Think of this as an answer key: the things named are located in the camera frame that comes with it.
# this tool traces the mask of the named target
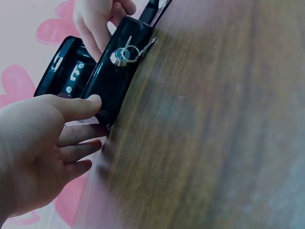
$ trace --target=wooden door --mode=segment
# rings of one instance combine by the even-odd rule
[[[75,228],[304,228],[305,1],[173,0],[155,36]]]

